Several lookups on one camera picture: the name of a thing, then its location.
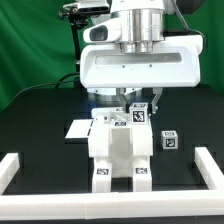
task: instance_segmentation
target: black and white marker cube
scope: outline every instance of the black and white marker cube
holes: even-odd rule
[[[132,124],[148,124],[148,103],[133,103],[130,116]]]
[[[162,131],[161,141],[163,149],[178,149],[178,135],[176,131]]]

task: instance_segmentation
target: green screen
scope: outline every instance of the green screen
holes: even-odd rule
[[[16,93],[29,86],[56,82],[75,71],[75,54],[70,25],[59,20],[65,0],[0,1],[0,110]],[[189,26],[207,37],[200,57],[201,82],[224,95],[224,1],[207,0],[193,15]],[[166,28],[180,28],[176,16],[166,16]]]

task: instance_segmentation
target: white border rail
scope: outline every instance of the white border rail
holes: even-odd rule
[[[224,215],[221,171],[206,148],[196,148],[195,159],[203,177],[212,178],[211,188],[218,190],[0,196],[0,220]]]

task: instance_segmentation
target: white block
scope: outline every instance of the white block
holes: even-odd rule
[[[163,149],[178,149],[178,135],[176,131],[162,131],[161,142]]]
[[[85,219],[119,218],[119,194],[91,194],[85,201]]]
[[[133,103],[129,111],[132,124],[148,124],[148,103]]]
[[[3,194],[19,167],[18,153],[9,153],[3,158],[0,163],[0,195]]]
[[[132,125],[130,134],[133,144],[133,156],[153,155],[153,139],[150,120],[148,120],[148,125]]]
[[[110,125],[94,121],[88,138],[89,157],[108,157]]]
[[[107,161],[94,161],[92,179],[93,193],[108,193],[111,191],[112,164]]]
[[[195,163],[210,190],[224,190],[224,176],[206,147],[195,148]]]
[[[88,138],[93,120],[74,120],[65,138]]]
[[[139,161],[133,165],[133,192],[152,191],[152,175],[147,161]]]
[[[88,195],[16,195],[0,197],[0,220],[85,219]]]

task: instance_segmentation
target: white plastic structure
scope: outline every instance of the white plastic structure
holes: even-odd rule
[[[121,108],[93,109],[88,139],[94,158],[92,191],[111,191],[111,178],[132,177],[133,191],[151,191],[152,128],[147,103],[133,103],[130,114]]]
[[[204,147],[195,149],[195,162],[215,190],[0,196],[0,220],[224,215],[221,171]]]

